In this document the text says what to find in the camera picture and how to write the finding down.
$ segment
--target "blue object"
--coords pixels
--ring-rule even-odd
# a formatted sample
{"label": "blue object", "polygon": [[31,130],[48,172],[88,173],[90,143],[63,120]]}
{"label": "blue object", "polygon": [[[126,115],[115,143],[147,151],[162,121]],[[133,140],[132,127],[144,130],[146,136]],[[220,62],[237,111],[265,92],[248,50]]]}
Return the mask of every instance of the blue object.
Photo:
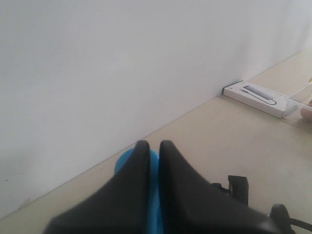
{"label": "blue object", "polygon": [[[127,150],[117,160],[115,164],[115,174],[128,160],[132,151],[133,149]],[[147,212],[147,234],[163,234],[158,193],[158,163],[158,154],[154,150],[151,150],[150,195]]]}

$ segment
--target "white box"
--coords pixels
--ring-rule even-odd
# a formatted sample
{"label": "white box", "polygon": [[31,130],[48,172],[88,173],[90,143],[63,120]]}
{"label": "white box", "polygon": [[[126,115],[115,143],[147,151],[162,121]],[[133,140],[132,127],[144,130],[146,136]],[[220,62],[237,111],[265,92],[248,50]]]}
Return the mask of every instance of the white box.
{"label": "white box", "polygon": [[283,117],[287,106],[286,95],[246,81],[225,87],[223,95],[278,118]]}

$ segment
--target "clear plastic container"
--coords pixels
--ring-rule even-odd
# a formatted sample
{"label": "clear plastic container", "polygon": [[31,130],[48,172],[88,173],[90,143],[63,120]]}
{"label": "clear plastic container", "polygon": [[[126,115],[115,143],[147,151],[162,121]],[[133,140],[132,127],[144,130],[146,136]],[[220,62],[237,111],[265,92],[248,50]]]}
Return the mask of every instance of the clear plastic container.
{"label": "clear plastic container", "polygon": [[283,115],[285,121],[312,133],[312,107],[309,106],[311,101],[312,84],[289,96]]}

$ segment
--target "beige floor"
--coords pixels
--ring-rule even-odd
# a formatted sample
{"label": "beige floor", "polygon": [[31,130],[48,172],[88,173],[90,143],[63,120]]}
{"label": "beige floor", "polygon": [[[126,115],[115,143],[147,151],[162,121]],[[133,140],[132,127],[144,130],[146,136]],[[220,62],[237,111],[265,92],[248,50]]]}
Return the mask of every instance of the beige floor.
{"label": "beige floor", "polygon": [[[312,76],[312,49],[252,82],[291,94]],[[312,223],[312,134],[225,97],[216,97],[145,138],[157,150],[171,139],[205,178],[227,186],[227,175],[247,176],[250,206],[269,212],[285,204]],[[51,217],[95,192],[112,176],[122,152],[0,221],[0,234],[40,234]]]}

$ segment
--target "white wall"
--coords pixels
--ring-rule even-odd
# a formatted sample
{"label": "white wall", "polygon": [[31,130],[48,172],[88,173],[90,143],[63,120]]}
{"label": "white wall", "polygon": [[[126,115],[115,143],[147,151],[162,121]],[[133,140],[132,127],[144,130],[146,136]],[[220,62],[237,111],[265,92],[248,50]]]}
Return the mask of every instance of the white wall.
{"label": "white wall", "polygon": [[311,9],[310,0],[0,1],[0,217],[304,49]]}

